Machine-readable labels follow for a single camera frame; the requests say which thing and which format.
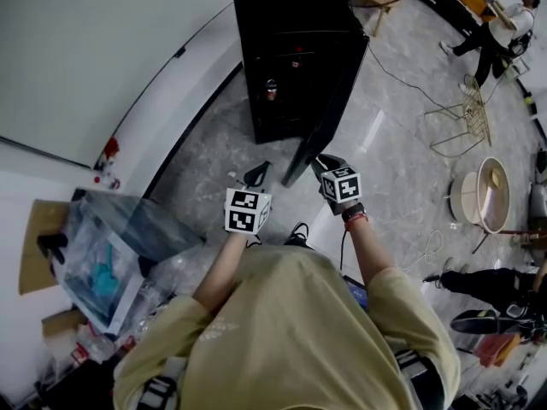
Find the black phone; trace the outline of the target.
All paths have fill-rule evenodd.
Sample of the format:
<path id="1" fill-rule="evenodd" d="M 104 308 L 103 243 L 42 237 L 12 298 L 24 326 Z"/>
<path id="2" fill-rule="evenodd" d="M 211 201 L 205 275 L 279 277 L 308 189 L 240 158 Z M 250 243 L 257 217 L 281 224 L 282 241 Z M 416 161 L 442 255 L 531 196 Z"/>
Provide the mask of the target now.
<path id="1" fill-rule="evenodd" d="M 363 310 L 368 309 L 368 293 L 365 286 L 348 275 L 343 276 L 350 293 Z"/>

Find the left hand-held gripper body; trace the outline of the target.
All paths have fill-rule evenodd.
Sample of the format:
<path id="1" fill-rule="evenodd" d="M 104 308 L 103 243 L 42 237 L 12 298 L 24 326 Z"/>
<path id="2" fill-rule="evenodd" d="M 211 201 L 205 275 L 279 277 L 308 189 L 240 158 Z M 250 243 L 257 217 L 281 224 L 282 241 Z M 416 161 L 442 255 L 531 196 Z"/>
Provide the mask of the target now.
<path id="1" fill-rule="evenodd" d="M 270 182 L 262 186 L 245 185 L 244 178 L 235 179 L 226 189 L 224 228 L 229 232 L 257 234 L 272 209 Z"/>

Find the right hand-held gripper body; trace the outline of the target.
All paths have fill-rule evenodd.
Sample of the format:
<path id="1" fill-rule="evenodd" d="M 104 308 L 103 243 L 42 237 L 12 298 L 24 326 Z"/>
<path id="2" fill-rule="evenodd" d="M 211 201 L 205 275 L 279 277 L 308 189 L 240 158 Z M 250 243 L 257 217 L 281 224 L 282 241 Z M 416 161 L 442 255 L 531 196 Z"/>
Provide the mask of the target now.
<path id="1" fill-rule="evenodd" d="M 340 167 L 320 175 L 323 196 L 340 204 L 362 196 L 361 174 L 352 167 Z"/>

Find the black mini fridge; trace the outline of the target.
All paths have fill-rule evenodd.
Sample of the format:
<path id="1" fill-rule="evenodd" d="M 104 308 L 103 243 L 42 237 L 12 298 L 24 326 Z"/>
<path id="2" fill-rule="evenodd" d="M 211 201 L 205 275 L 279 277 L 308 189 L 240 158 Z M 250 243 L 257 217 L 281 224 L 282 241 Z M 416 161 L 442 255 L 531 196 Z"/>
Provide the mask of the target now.
<path id="1" fill-rule="evenodd" d="M 364 33 L 361 23 L 344 0 L 233 3 L 256 142 L 307 137 Z M 272 102 L 265 98 L 269 79 L 278 85 Z"/>

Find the black smartwatch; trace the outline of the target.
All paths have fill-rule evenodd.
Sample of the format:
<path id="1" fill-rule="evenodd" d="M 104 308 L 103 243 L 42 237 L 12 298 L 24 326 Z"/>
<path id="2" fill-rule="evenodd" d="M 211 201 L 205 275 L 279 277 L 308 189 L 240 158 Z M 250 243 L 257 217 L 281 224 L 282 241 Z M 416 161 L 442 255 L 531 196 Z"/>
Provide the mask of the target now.
<path id="1" fill-rule="evenodd" d="M 345 224 L 349 224 L 355 218 L 362 217 L 366 219 L 368 216 L 361 202 L 351 202 L 342 212 L 342 219 Z"/>

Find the small cardboard box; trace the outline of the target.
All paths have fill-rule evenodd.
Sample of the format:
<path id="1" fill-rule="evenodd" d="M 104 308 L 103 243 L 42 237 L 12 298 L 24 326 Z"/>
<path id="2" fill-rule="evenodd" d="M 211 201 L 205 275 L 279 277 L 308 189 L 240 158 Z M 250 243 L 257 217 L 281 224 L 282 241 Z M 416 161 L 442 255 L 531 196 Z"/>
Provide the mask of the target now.
<path id="1" fill-rule="evenodd" d="M 87 318 L 78 309 L 56 313 L 42 319 L 42 335 L 53 337 L 65 332 L 76 332 L 81 325 L 87 323 Z"/>

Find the black backpack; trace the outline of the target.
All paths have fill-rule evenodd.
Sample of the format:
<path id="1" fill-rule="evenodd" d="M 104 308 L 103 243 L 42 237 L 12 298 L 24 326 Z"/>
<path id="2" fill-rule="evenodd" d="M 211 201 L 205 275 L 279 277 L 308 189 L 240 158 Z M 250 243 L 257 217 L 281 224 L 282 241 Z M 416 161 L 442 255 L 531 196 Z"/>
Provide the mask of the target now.
<path id="1" fill-rule="evenodd" d="M 472 335 L 518 334 L 525 342 L 547 335 L 547 319 L 526 314 L 520 318 L 498 315 L 493 310 L 468 310 L 451 322 L 453 331 Z"/>

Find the clear plastic storage bin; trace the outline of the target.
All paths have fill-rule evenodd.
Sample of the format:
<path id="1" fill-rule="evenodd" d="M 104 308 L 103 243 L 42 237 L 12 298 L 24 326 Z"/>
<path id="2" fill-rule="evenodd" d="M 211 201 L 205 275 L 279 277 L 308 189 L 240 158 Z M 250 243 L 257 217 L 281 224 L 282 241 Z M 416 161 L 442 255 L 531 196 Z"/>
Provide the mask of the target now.
<path id="1" fill-rule="evenodd" d="M 117 276 L 131 270 L 144 278 L 154 266 L 176 255 L 185 255 L 188 263 L 203 246 L 201 237 L 156 202 L 98 191 L 87 191 L 69 203 L 63 232 L 68 237 L 65 263 L 55 262 L 54 268 L 65 291 L 68 277 L 83 278 L 104 262 L 108 243 Z"/>

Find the white stool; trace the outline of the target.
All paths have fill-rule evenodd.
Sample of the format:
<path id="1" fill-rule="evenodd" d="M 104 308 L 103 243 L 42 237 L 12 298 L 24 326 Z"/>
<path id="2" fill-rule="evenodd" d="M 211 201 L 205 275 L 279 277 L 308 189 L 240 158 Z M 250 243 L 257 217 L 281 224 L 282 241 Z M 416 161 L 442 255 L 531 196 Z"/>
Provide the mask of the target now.
<path id="1" fill-rule="evenodd" d="M 531 70 L 527 58 L 522 55 L 512 59 L 509 63 L 508 73 L 512 78 L 518 78 Z"/>

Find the pile of clear plastic bottles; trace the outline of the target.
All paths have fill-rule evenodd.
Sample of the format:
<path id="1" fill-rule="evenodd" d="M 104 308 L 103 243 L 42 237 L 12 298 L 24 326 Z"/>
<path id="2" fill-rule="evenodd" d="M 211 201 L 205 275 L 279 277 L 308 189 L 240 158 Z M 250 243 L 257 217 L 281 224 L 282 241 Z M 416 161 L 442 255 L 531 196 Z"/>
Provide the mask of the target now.
<path id="1" fill-rule="evenodd" d="M 116 276 L 118 287 L 112 296 L 96 296 L 91 290 L 91 274 L 70 276 L 66 289 L 75 306 L 87 318 L 77 333 L 77 348 L 98 364 L 116 351 L 143 337 L 152 321 L 187 282 L 183 254 L 154 266 L 148 277 L 125 270 Z"/>

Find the person's right forearm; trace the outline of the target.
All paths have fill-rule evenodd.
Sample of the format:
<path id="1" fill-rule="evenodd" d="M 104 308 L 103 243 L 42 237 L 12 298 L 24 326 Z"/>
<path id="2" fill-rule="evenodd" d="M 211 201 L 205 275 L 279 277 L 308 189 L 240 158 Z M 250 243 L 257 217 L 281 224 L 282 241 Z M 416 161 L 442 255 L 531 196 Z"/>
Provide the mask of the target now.
<path id="1" fill-rule="evenodd" d="M 360 221 L 347 232 L 350 234 L 362 280 L 366 286 L 377 274 L 396 267 L 375 235 L 369 221 Z"/>

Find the round beige side table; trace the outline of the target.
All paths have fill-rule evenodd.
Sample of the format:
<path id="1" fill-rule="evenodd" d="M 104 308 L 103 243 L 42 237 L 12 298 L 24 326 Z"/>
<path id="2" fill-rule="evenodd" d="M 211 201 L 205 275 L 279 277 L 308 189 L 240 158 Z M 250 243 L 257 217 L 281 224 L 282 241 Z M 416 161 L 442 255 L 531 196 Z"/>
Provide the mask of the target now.
<path id="1" fill-rule="evenodd" d="M 491 186 L 490 171 L 503 173 L 503 186 Z M 510 210 L 510 186 L 503 164 L 495 157 L 485 158 L 480 166 L 460 174 L 450 186 L 450 210 L 463 224 L 480 226 L 489 232 L 504 229 Z"/>

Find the person's left forearm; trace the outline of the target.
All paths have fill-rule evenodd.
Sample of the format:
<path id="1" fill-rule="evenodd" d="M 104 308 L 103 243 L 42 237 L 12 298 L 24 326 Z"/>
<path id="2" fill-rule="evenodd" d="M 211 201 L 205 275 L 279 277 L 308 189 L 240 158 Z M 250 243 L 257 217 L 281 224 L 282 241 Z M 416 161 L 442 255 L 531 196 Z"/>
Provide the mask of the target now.
<path id="1" fill-rule="evenodd" d="M 212 266 L 193 293 L 192 298 L 210 313 L 221 308 L 230 296 L 246 242 L 245 234 L 230 233 Z"/>

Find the orange folder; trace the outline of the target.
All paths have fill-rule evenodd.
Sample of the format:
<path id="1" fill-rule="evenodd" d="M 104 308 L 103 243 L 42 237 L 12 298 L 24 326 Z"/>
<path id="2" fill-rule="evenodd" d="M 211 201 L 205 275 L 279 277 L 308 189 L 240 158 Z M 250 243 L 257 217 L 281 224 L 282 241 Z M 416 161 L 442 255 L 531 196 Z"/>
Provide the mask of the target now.
<path id="1" fill-rule="evenodd" d="M 501 367 L 520 343 L 520 334 L 487 335 L 480 339 L 473 354 L 483 367 Z"/>

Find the black white sneaker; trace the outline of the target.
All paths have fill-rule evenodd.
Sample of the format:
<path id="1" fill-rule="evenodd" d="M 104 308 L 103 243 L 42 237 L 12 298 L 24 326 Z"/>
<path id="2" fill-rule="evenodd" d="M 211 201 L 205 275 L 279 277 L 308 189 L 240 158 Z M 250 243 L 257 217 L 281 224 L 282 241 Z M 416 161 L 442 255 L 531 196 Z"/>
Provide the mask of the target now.
<path id="1" fill-rule="evenodd" d="M 304 222 L 299 222 L 291 231 L 290 236 L 285 241 L 285 245 L 307 248 L 308 235 L 309 226 Z"/>

